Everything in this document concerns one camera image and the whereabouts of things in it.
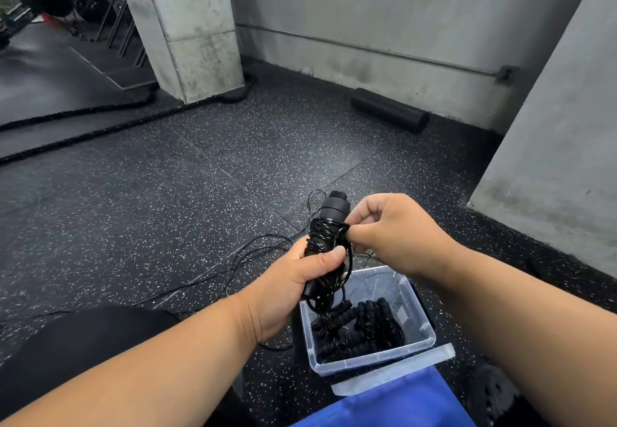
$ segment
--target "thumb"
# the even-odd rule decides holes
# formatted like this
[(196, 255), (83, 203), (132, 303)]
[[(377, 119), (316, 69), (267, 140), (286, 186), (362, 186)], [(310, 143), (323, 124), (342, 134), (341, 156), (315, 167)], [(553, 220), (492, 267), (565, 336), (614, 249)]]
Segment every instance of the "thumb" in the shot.
[(347, 239), (354, 245), (375, 250), (375, 237), (378, 227), (378, 222), (351, 226), (347, 231)]
[(345, 259), (345, 247), (339, 245), (328, 253), (317, 253), (297, 261), (296, 269), (304, 281), (310, 281), (335, 270)]

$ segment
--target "plastic bin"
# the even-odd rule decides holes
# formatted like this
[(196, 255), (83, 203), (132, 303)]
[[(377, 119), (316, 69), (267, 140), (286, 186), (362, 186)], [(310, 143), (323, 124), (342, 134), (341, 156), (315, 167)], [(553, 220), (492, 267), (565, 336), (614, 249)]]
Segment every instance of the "plastic bin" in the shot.
[[(302, 316), (304, 340), (307, 345), (308, 364), (321, 377), (387, 360), (401, 359), (435, 345), (437, 340), (435, 331), (428, 321), (415, 292), (413, 292), (411, 284), (405, 276), (392, 271), (390, 267), (382, 266), (353, 271), (345, 285), (345, 292), (346, 298), (351, 300), (354, 306), (358, 302), (385, 298), (390, 304), (394, 317), (403, 328), (406, 345), (352, 359), (317, 363), (317, 348), (310, 327), (317, 315), (311, 311), (306, 302), (301, 302), (300, 314)], [(338, 297), (338, 302), (341, 301), (341, 297), (342, 293)], [(348, 328), (352, 326), (353, 322), (346, 325)]]

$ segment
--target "hand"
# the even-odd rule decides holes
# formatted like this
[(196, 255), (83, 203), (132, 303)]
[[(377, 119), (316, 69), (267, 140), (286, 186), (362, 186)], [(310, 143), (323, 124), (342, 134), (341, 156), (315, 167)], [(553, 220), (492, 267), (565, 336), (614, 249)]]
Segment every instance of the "hand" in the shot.
[(304, 257), (307, 237), (298, 240), (263, 275), (236, 296), (248, 305), (257, 342), (278, 333), (304, 291), (307, 281), (335, 270), (345, 259), (345, 248)]
[(460, 247), (404, 194), (381, 193), (364, 198), (348, 216), (347, 237), (354, 251), (373, 249), (393, 270), (439, 281)]

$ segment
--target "black foam roller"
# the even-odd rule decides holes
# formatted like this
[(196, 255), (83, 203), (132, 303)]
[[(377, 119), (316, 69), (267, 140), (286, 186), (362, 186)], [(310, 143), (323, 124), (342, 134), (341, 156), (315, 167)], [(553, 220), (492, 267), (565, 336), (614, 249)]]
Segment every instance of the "black foam roller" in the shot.
[(420, 133), (428, 123), (429, 113), (411, 105), (393, 101), (387, 97), (372, 93), (366, 89), (356, 89), (351, 95), (351, 105), (358, 111), (364, 111), (394, 125)]

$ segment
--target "blue fabric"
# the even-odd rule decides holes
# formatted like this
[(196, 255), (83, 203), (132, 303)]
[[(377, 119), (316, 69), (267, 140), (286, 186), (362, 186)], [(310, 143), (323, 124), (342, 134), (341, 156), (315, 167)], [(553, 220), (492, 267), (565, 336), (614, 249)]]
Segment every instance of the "blue fabric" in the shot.
[(475, 424), (437, 369), (428, 367), (349, 396), (295, 426), (474, 427)]

